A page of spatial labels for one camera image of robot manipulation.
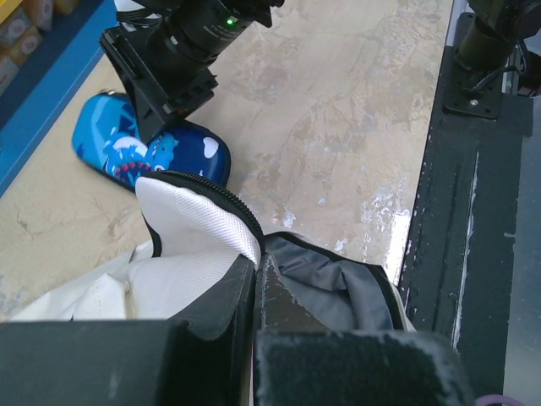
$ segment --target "cable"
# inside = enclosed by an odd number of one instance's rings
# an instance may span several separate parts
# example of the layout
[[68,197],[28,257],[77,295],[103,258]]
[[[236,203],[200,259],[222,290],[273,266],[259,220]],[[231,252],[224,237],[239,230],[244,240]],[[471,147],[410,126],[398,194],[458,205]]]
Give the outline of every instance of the cable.
[[475,406],[490,406],[491,404],[507,404],[509,406],[525,406],[516,399],[503,395],[487,395],[475,401]]

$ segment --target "zipper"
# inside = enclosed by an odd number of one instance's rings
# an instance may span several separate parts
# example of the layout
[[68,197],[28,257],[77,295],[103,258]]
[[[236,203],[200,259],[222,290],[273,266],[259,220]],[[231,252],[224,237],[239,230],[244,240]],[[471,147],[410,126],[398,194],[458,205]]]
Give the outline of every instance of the zipper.
[[395,294],[394,289],[391,287],[391,282],[389,281],[389,278],[387,277],[387,275],[385,274],[385,271],[383,270],[381,266],[373,266],[373,265],[364,264],[363,262],[350,260],[343,256],[339,256],[338,254],[332,251],[321,248],[317,245],[307,243],[306,241],[300,239],[299,237],[295,237],[294,235],[290,233],[279,232],[279,233],[274,233],[272,235],[279,235],[283,239],[286,239],[291,243],[294,243],[300,247],[303,247],[306,250],[312,250],[312,251],[318,252],[326,256],[333,262],[346,260],[354,264],[365,266],[369,270],[369,272],[372,274],[375,281],[380,286],[381,293],[383,294],[385,303],[387,304],[387,307],[389,308],[389,312],[391,313],[391,321],[392,321],[393,327],[396,330],[406,330],[406,326],[404,325],[404,320],[402,319],[402,315],[400,312],[400,305],[398,304],[399,303],[398,298]]
[[144,178],[161,180],[180,188],[190,189],[198,195],[203,195],[210,199],[222,210],[237,216],[244,222],[249,231],[257,239],[261,248],[261,254],[263,255],[265,253],[265,236],[263,235],[260,223],[244,202],[226,188],[221,187],[219,184],[216,184],[208,178],[193,175],[191,173],[166,170],[145,173],[141,176]]

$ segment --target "marble floor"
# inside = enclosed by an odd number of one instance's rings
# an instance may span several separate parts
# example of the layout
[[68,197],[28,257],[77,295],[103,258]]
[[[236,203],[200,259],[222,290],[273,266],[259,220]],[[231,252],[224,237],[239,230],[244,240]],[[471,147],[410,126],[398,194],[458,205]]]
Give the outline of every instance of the marble floor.
[[[290,0],[212,67],[191,116],[232,152],[229,188],[395,281],[412,216],[451,0]],[[148,239],[130,192],[70,137],[85,101],[121,90],[102,59],[0,198],[0,319]]]

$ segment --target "white mesh fabric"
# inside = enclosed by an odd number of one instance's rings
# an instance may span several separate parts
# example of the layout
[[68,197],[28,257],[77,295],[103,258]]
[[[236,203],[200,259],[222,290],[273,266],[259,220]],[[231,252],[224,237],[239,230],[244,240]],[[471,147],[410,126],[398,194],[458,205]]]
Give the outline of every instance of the white mesh fabric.
[[135,314],[140,319],[176,315],[220,281],[237,256],[225,248],[134,263],[128,273]]
[[135,193],[145,220],[160,235],[161,256],[227,247],[259,265],[260,246],[246,224],[210,199],[150,178],[138,179]]

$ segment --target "black mounting plate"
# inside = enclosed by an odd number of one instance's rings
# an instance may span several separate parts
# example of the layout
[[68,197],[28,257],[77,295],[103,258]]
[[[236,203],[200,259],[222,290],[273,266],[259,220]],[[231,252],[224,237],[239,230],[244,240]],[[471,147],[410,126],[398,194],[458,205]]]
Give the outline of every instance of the black mounting plate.
[[[463,13],[456,22],[455,54],[458,52],[458,48],[474,20],[475,14]],[[501,110],[502,82],[503,74],[499,74],[478,94],[475,96],[468,95],[464,89],[475,85],[475,83],[472,83],[472,74],[452,58],[443,108],[446,112],[455,114],[496,119]]]

